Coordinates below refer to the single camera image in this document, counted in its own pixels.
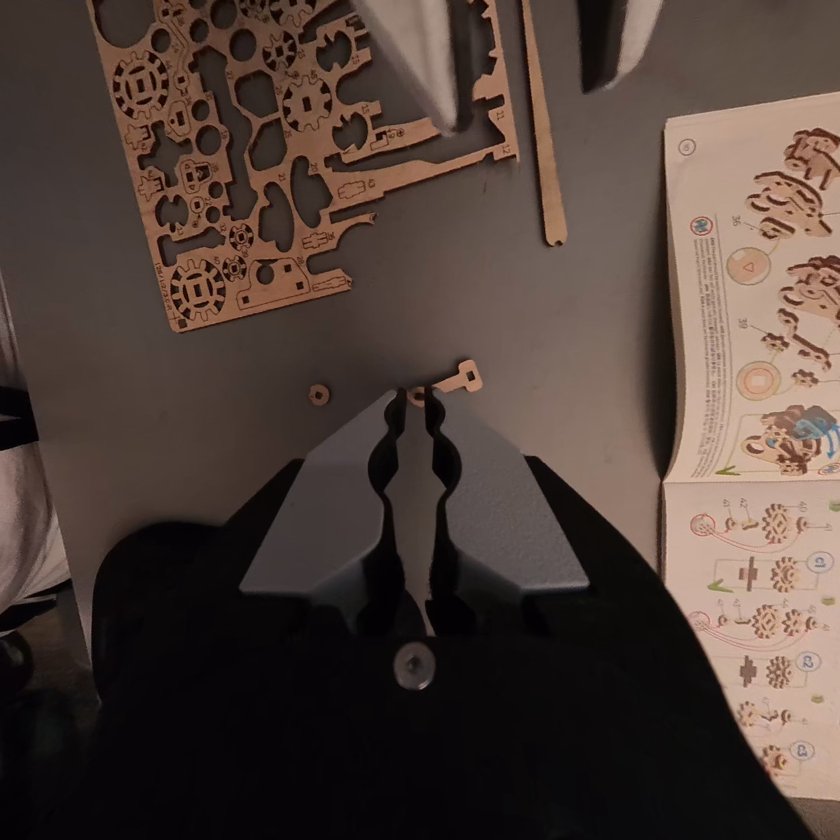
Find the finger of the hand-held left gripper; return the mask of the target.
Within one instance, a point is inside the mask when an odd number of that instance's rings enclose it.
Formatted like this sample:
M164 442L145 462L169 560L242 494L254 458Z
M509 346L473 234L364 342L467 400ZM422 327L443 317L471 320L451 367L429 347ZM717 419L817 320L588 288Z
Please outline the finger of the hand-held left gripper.
M354 10L433 125L460 130L455 10L447 1L356 1Z
M581 87L614 88L639 64L659 16L659 1L581 1Z

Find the open instruction booklet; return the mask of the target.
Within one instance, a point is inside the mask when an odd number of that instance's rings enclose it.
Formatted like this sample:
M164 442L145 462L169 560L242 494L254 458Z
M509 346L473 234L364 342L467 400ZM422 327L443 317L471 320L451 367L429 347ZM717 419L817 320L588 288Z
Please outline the open instruction booklet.
M742 734L838 801L839 95L667 121L665 583Z

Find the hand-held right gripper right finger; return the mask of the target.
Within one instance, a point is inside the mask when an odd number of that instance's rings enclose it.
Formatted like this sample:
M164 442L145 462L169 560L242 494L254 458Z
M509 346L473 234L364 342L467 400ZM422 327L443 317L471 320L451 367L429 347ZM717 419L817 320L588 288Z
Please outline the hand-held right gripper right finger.
M525 455L460 396L433 390L425 406L436 508L430 595L465 604L519 603L585 592L589 577Z

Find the laser-cut wooden parts sheet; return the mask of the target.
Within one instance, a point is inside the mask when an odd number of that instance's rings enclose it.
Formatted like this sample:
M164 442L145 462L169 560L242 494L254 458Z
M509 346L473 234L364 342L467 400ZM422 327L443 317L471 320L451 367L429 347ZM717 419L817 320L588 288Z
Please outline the laser-cut wooden parts sheet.
M428 117L387 124L342 98L373 60L349 2L87 2L166 317L176 333L349 291L313 259L373 202L518 160L496 2L464 2L475 149L429 147Z

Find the thin wooden strip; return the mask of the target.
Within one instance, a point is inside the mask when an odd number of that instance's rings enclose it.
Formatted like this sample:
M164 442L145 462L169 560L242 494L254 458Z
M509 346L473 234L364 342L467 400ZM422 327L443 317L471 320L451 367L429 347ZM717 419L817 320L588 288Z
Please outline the thin wooden strip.
M520 1L524 46L528 67L534 149L539 177L542 226L549 247L562 246L568 237L560 179L555 160L553 133L543 74L539 58L536 29L530 1Z

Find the black quilted cushion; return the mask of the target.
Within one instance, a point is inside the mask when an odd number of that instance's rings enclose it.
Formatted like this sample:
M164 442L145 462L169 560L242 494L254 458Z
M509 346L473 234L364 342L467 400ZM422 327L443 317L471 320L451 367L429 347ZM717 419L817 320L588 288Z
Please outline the black quilted cushion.
M105 557L93 591L98 727L155 717L171 696L242 679L248 611L239 586L260 536L241 523L157 523Z

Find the small wooden key-shaped part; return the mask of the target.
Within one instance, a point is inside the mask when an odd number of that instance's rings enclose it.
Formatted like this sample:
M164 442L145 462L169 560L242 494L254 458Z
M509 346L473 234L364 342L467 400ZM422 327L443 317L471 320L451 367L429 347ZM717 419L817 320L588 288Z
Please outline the small wooden key-shaped part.
M456 373L438 381L432 385L416 386L407 392L407 399L411 404L424 407L426 393L429 390L451 393L457 390L465 390L469 393L477 392L483 387L482 377L478 371L475 360L467 359L458 364Z

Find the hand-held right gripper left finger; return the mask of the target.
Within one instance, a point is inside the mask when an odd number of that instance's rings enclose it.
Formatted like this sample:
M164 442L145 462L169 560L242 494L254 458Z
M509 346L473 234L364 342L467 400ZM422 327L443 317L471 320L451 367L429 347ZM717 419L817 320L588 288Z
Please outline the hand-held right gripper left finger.
M389 607L405 587L387 487L406 391L388 391L304 459L240 584L248 595Z

